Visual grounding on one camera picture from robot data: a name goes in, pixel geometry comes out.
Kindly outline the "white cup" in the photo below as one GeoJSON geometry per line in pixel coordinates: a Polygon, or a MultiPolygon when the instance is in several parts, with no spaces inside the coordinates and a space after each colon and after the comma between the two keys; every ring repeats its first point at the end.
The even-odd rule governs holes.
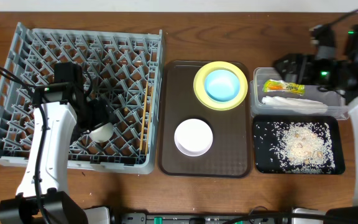
{"type": "Polygon", "coordinates": [[[89,137],[92,141],[102,143],[108,141],[114,134],[114,126],[111,123],[107,123],[98,129],[89,133],[89,137]]]}

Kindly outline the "green orange snack wrapper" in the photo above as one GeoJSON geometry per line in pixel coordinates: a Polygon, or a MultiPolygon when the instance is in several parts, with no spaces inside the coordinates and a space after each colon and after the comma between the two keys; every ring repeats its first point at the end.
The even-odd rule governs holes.
{"type": "Polygon", "coordinates": [[[305,86],[296,83],[288,83],[283,80],[272,80],[269,79],[264,83],[264,92],[282,91],[287,93],[294,93],[297,95],[304,95],[305,86]]]}

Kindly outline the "white napkin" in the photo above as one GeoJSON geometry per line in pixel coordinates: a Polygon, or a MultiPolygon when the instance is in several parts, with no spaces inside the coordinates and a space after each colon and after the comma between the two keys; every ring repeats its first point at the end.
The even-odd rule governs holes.
{"type": "Polygon", "coordinates": [[[325,113],[328,110],[328,105],[322,102],[300,98],[265,96],[262,98],[262,103],[274,109],[290,110],[300,114],[325,113]]]}

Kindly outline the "light blue bowl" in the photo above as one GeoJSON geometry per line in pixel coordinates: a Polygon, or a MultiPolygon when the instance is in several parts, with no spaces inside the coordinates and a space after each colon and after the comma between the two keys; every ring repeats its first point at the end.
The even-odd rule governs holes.
{"type": "Polygon", "coordinates": [[[228,70],[215,70],[205,78],[204,89],[213,100],[227,102],[238,95],[240,82],[238,77],[228,70]]]}

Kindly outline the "rice food scraps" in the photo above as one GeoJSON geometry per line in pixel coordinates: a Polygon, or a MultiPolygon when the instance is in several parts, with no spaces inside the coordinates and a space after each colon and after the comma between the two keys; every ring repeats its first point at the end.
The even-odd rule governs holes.
{"type": "Polygon", "coordinates": [[[258,122],[254,131],[255,165],[261,173],[335,173],[327,123],[258,122]]]}

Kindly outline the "yellow plate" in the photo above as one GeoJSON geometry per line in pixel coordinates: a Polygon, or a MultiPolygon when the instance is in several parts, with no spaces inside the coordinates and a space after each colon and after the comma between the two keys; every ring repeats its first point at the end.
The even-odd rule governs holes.
{"type": "Polygon", "coordinates": [[[193,82],[193,89],[197,99],[199,99],[202,104],[213,110],[225,111],[237,107],[245,99],[248,91],[248,81],[242,70],[235,66],[233,63],[215,61],[203,65],[197,71],[193,82]],[[233,100],[227,102],[218,102],[207,95],[204,89],[204,81],[207,75],[215,70],[228,70],[238,77],[240,82],[240,90],[238,95],[233,100]]]}

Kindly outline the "white bowl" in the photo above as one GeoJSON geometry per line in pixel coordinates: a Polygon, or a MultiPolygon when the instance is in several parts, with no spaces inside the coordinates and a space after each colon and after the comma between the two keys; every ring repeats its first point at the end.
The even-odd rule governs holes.
{"type": "Polygon", "coordinates": [[[200,119],[187,119],[177,126],[174,142],[182,154],[198,157],[209,151],[213,144],[213,132],[206,122],[200,119]]]}

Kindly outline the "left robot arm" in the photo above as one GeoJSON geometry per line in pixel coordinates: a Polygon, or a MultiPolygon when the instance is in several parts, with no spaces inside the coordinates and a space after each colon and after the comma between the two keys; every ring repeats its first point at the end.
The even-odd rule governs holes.
{"type": "Polygon", "coordinates": [[[0,203],[1,223],[111,223],[108,207],[82,209],[68,193],[68,151],[73,134],[93,134],[94,141],[112,136],[112,111],[105,100],[88,100],[83,79],[73,62],[54,66],[54,82],[25,84],[0,67],[0,75],[28,90],[34,107],[34,136],[25,174],[16,196],[0,203]]]}

